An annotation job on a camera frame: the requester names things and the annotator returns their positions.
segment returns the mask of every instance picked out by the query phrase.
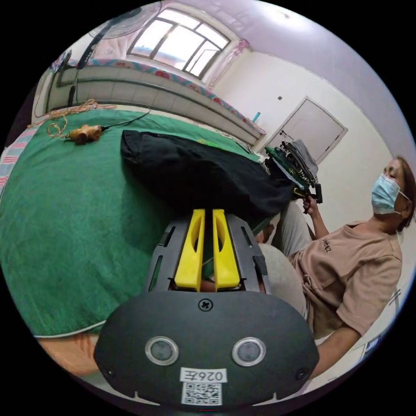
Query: bed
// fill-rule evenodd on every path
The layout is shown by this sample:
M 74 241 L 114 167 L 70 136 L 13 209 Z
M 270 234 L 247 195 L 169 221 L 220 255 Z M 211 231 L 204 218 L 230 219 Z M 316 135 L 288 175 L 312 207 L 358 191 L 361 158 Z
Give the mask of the bed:
M 68 115 L 67 129 L 146 112 L 125 108 Z M 211 142 L 259 160 L 238 139 L 179 118 L 151 111 L 129 129 Z M 173 213 L 124 169 L 123 126 L 97 143 L 74 146 L 49 137 L 49 124 L 27 129 L 2 155 L 0 264 L 33 335 L 58 364 L 82 376 L 97 370 L 94 345 L 106 318 L 141 293 L 153 249 Z M 257 234 L 269 220 L 258 218 L 250 226 Z M 203 277 L 212 274 L 208 250 Z
M 158 67 L 122 59 L 90 59 L 78 71 L 70 59 L 53 75 L 44 112 L 68 106 L 71 86 L 77 78 L 74 105 L 89 98 L 99 103 L 147 105 L 152 109 L 181 114 L 213 126 L 255 145 L 266 132 L 248 116 L 190 80 Z

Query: face mask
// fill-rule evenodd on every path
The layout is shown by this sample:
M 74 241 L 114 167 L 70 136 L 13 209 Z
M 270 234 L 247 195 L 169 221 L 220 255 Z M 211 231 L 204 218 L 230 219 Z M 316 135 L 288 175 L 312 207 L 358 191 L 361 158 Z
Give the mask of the face mask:
M 394 204 L 398 194 L 402 194 L 406 199 L 409 199 L 403 192 L 400 191 L 400 187 L 397 183 L 388 178 L 386 175 L 381 174 L 374 184 L 373 191 L 371 193 L 371 204 L 373 206 L 373 212 L 375 214 L 399 214 L 394 210 Z

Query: hair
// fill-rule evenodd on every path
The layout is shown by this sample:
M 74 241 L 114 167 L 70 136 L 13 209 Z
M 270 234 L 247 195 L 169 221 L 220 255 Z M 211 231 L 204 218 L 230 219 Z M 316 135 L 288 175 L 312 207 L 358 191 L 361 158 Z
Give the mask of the hair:
M 407 160 L 402 156 L 397 156 L 396 159 L 402 165 L 403 173 L 404 173 L 404 189 L 403 194 L 406 195 L 409 200 L 412 202 L 412 210 L 409 215 L 400 223 L 399 227 L 397 228 L 397 232 L 400 234 L 402 233 L 404 228 L 407 228 L 411 222 L 412 218 L 415 215 L 415 208 L 416 208 L 416 180 L 415 176 L 407 162 Z

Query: rope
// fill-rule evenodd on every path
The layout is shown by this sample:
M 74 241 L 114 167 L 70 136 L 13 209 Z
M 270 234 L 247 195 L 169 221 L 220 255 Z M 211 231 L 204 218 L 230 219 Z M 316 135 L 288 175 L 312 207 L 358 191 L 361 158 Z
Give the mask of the rope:
M 66 133 L 65 135 L 63 134 L 68 125 L 68 120 L 66 119 L 66 116 L 68 114 L 78 114 L 78 113 L 83 113 L 85 111 L 97 110 L 97 109 L 114 110 L 115 108 L 117 108 L 116 105 L 101 105 L 101 104 L 98 104 L 93 98 L 91 98 L 87 100 L 85 103 L 78 105 L 76 107 L 63 108 L 62 110 L 54 110 L 54 111 L 51 111 L 50 113 L 44 114 L 45 116 L 47 116 L 46 119 L 30 124 L 27 126 L 27 128 L 30 129 L 31 127 L 38 126 L 39 124 L 42 124 L 47 120 L 56 120 L 57 118 L 62 117 L 65 122 L 64 127 L 61 129 L 57 123 L 51 123 L 46 129 L 46 133 L 48 134 L 49 137 L 65 138 L 65 137 L 68 137 L 68 134 L 69 134 L 69 133 Z M 57 130 L 56 134 L 52 134 L 50 132 L 49 129 L 51 127 L 54 127 Z

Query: leg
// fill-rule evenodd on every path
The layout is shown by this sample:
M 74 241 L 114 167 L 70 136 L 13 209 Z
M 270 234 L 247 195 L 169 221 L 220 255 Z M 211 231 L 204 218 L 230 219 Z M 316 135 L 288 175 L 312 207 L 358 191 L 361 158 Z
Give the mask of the leg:
M 269 244 L 259 246 L 266 260 L 272 295 L 284 300 L 306 319 L 306 297 L 298 273 L 284 254 L 275 247 Z
M 291 254 L 305 249 L 311 241 L 312 238 L 302 211 L 295 202 L 290 202 L 281 213 L 272 246 L 289 257 Z

